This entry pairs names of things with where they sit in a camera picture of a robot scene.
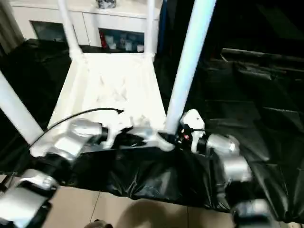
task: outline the shelf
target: shelf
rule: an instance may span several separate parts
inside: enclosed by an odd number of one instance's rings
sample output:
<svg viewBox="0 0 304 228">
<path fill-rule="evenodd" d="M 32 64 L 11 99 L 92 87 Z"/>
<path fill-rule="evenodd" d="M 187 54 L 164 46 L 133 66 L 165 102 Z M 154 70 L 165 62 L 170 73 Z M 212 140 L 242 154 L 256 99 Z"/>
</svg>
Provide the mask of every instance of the shelf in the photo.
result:
<svg viewBox="0 0 304 228">
<path fill-rule="evenodd" d="M 114 15 L 131 18 L 146 18 L 147 0 L 117 0 L 112 9 L 98 9 L 94 0 L 66 0 L 70 11 Z M 57 10 L 57 0 L 10 0 L 11 6 Z M 154 20 L 160 16 L 162 0 L 155 0 Z"/>
</svg>

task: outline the tiled floor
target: tiled floor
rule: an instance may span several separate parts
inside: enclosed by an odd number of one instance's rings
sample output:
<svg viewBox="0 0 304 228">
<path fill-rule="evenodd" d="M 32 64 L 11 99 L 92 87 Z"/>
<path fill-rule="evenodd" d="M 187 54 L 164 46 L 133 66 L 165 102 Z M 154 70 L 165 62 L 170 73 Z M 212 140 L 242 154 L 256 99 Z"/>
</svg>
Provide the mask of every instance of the tiled floor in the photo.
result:
<svg viewBox="0 0 304 228">
<path fill-rule="evenodd" d="M 233 228 L 227 213 L 69 187 L 60 188 L 52 204 L 43 228 L 83 228 L 95 219 L 105 220 L 114 228 Z"/>
</svg>

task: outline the white metal pole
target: white metal pole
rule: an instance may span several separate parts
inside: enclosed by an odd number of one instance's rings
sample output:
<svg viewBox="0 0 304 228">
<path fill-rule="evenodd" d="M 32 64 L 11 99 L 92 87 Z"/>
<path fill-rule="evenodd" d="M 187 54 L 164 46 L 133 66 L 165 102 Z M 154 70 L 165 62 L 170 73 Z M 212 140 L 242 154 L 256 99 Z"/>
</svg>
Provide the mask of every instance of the white metal pole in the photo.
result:
<svg viewBox="0 0 304 228">
<path fill-rule="evenodd" d="M 144 41 L 144 52 L 154 56 L 153 51 L 153 21 L 154 21 L 155 0 L 147 0 L 147 28 Z"/>
<path fill-rule="evenodd" d="M 70 58 L 80 56 L 82 51 L 78 45 L 74 27 L 68 13 L 67 4 L 65 0 L 58 0 L 58 7 L 63 21 L 63 28 L 66 34 L 67 43 L 69 46 Z"/>
<path fill-rule="evenodd" d="M 204 45 L 216 0 L 195 0 L 173 92 L 165 130 L 176 133 L 190 91 L 193 76 Z"/>
<path fill-rule="evenodd" d="M 21 102 L 1 71 L 0 108 L 28 144 L 32 144 L 43 133 L 43 130 Z"/>
</svg>

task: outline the glass cabinet door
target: glass cabinet door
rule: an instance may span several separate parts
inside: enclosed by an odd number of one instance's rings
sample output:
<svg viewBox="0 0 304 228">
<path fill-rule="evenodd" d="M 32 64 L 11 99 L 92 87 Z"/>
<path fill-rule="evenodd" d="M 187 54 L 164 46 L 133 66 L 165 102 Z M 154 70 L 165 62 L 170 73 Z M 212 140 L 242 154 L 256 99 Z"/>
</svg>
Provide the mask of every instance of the glass cabinet door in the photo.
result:
<svg viewBox="0 0 304 228">
<path fill-rule="evenodd" d="M 38 39 L 66 42 L 67 38 L 61 23 L 30 21 Z"/>
<path fill-rule="evenodd" d="M 144 33 L 99 28 L 101 47 L 117 51 L 143 52 Z"/>
</svg>

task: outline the black tarp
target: black tarp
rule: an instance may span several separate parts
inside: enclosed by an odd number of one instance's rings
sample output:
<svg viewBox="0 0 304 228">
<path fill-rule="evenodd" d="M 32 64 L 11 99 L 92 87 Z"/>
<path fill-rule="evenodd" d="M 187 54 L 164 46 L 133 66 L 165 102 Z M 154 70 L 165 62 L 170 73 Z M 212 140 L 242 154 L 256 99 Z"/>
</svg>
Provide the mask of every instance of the black tarp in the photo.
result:
<svg viewBox="0 0 304 228">
<path fill-rule="evenodd" d="M 6 68 L 1 65 L 1 69 L 5 69 L 3 73 L 16 92 L 24 93 L 21 99 L 42 124 L 51 116 L 68 71 L 67 47 L 28 41 L 20 48 L 25 51 L 12 53 L 6 59 Z M 167 108 L 174 81 L 170 60 L 156 58 L 155 71 Z M 40 80 L 39 91 L 37 82 L 32 87 L 25 86 L 36 78 Z M 46 84 L 50 78 L 54 79 L 52 86 Z M 304 223 L 303 95 L 302 74 L 242 64 L 200 63 L 185 109 L 196 108 L 208 131 L 230 134 L 240 141 L 241 154 L 255 176 L 252 197 L 265 196 L 276 218 L 285 222 Z M 0 152 L 2 173 L 12 172 L 21 154 L 24 156 L 19 171 L 33 159 L 25 145 L 15 143 L 15 146 L 14 150 Z M 94 152 L 78 159 L 67 185 L 132 199 L 149 198 L 228 211 L 227 205 L 216 198 L 213 167 L 212 159 L 190 151 L 162 152 L 152 148 Z M 230 197 L 237 198 L 237 192 Z"/>
</svg>

